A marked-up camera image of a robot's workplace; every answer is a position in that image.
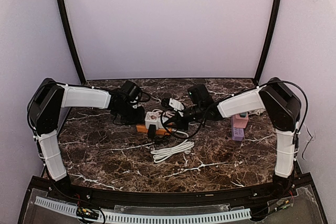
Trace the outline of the white cube adapter with sticker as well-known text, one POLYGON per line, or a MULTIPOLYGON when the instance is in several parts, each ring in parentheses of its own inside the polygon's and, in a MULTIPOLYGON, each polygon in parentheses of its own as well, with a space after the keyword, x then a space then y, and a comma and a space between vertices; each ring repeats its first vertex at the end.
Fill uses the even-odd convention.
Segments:
POLYGON ((154 125, 155 128, 161 129, 161 119, 158 112, 147 112, 145 116, 145 127, 146 129, 149 129, 151 125, 154 125))

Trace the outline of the orange power strip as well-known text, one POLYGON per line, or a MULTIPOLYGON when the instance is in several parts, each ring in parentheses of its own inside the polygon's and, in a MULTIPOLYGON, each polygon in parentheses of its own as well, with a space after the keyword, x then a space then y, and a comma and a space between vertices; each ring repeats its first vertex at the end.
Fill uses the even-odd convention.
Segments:
MULTIPOLYGON (((138 124, 136 125, 136 130, 141 133, 147 133, 148 129, 145 127, 145 125, 138 124)), ((169 135, 169 133, 165 129, 158 129, 155 131, 156 135, 169 135)))

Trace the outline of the white USB charger with cable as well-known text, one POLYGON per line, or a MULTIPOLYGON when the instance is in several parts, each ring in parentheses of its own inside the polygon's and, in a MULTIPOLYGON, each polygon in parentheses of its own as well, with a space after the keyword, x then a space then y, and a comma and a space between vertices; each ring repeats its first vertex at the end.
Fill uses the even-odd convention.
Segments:
POLYGON ((160 109, 154 109, 150 118, 156 123, 158 129, 162 129, 162 123, 166 122, 168 119, 172 118, 175 115, 173 111, 163 111, 160 109))

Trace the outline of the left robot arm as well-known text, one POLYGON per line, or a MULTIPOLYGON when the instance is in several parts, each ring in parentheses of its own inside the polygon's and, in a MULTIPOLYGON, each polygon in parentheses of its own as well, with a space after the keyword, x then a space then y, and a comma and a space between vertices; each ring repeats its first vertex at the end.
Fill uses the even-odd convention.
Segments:
POLYGON ((55 181, 64 180, 67 170, 59 148, 58 136, 68 118, 60 120, 61 111, 73 108, 96 108, 108 110, 121 125, 143 124, 145 109, 141 103, 149 102, 151 96, 136 83, 125 83, 113 90, 86 87, 44 79, 27 105, 27 123, 37 142, 41 159, 48 175, 55 181))

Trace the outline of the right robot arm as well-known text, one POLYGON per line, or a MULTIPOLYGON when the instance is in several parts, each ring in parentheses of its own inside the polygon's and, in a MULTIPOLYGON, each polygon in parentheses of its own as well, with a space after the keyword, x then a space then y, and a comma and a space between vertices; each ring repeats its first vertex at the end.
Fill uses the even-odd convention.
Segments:
POLYGON ((200 126, 204 126, 207 121, 220 121, 233 115, 266 110, 277 136, 274 177, 287 179, 294 170, 298 135, 306 118, 300 114, 301 100, 289 88, 291 84, 274 77, 265 84, 216 101, 203 84, 197 84, 188 90, 192 107, 187 108, 174 99, 162 100, 161 105, 165 108, 162 114, 175 111, 175 115, 161 123, 163 128, 173 123, 179 129, 187 130, 190 122, 198 121, 200 126))

